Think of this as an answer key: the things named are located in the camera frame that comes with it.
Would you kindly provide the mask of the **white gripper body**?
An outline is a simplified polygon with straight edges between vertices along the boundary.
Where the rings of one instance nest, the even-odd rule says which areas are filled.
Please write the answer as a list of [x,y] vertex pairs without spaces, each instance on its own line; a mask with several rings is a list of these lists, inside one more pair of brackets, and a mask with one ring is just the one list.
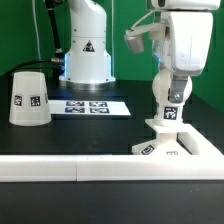
[[166,11],[163,40],[154,40],[153,56],[177,76],[199,76],[206,64],[213,27],[210,12]]

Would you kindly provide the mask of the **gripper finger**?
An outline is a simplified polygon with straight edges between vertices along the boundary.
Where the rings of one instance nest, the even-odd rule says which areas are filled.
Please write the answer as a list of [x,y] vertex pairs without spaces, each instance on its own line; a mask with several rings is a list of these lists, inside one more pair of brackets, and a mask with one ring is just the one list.
[[184,99],[184,91],[188,83],[187,76],[171,77],[171,84],[169,89],[169,101],[171,103],[182,103]]

